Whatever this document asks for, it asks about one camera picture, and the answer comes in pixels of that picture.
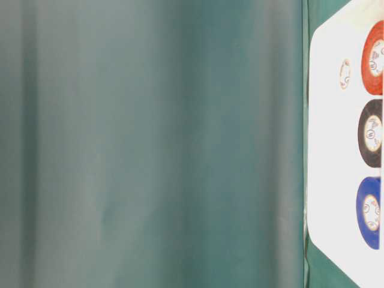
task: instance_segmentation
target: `green fabric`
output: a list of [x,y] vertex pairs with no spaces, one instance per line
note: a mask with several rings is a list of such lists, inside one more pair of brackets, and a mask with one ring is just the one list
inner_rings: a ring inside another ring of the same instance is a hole
[[[308,123],[308,57],[310,40],[313,32],[328,18],[335,14],[348,0],[304,0],[303,1],[303,95],[304,95],[304,155],[307,154],[307,123]],[[304,157],[304,167],[307,166],[307,158]],[[307,288],[328,287],[357,287],[337,266],[335,266],[316,246],[311,242],[307,234],[305,246],[305,283]]]
[[0,286],[302,287],[294,0],[2,0]]

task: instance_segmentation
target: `white card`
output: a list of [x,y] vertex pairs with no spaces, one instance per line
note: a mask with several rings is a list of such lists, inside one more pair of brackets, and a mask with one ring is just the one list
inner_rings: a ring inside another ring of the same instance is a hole
[[[315,31],[310,46],[308,232],[315,246],[360,287],[384,285],[384,226],[375,250],[363,238],[356,216],[361,182],[381,176],[381,168],[370,167],[362,158],[358,125],[365,105],[382,100],[365,88],[361,61],[368,34],[383,19],[384,0],[352,0]],[[381,131],[374,132],[381,141]],[[364,200],[374,203],[369,197]],[[373,212],[364,217],[374,223]]]

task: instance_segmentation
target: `red disc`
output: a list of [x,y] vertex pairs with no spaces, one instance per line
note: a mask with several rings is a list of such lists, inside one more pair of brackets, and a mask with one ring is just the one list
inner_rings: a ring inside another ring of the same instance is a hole
[[384,21],[377,22],[371,29],[364,44],[361,59],[361,76],[366,90],[373,95],[383,95],[383,71],[376,75],[372,72],[374,63],[371,58],[371,52],[374,45],[379,40],[384,40],[383,36]]

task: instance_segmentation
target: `small sticker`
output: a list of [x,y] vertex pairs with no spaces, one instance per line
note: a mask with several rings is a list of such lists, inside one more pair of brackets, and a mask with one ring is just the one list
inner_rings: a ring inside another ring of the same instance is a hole
[[380,226],[380,206],[373,195],[369,194],[365,197],[362,210],[368,229],[376,231]]
[[348,59],[345,59],[340,68],[340,86],[342,89],[348,87],[350,80],[350,63]]
[[364,126],[365,145],[371,152],[376,152],[382,144],[382,122],[376,115],[371,115]]
[[370,53],[370,71],[374,77],[381,75],[384,67],[384,40],[377,40]]

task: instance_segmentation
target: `green backdrop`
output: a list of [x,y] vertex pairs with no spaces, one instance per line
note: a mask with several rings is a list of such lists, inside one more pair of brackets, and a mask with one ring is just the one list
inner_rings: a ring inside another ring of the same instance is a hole
[[302,287],[302,23],[294,0],[3,0],[1,286]]

